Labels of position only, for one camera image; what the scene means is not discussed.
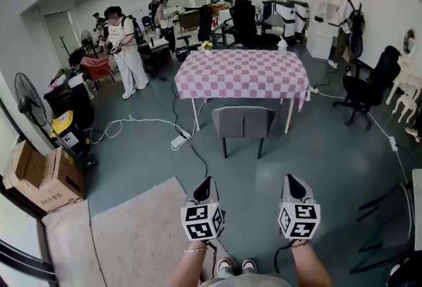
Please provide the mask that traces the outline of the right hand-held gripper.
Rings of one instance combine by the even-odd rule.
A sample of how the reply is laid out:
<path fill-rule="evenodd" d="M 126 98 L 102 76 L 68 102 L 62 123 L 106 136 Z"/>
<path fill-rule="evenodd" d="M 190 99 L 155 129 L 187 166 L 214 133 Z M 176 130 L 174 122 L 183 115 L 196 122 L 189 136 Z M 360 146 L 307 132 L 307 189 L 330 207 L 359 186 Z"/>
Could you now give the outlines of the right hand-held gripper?
<path fill-rule="evenodd" d="M 289 240 L 310 240 L 320 224 L 320 205 L 311 187 L 291 174 L 284 178 L 278 224 Z"/>

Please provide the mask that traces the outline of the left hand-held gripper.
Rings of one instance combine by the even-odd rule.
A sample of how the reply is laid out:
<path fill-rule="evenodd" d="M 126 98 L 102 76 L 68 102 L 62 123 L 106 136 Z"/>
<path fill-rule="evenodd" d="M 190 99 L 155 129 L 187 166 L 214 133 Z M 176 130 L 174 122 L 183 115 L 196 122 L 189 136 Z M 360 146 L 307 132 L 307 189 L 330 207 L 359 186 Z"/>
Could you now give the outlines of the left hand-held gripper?
<path fill-rule="evenodd" d="M 207 176 L 181 208 L 181 224 L 190 241 L 209 241 L 220 236 L 225 212 L 213 177 Z"/>

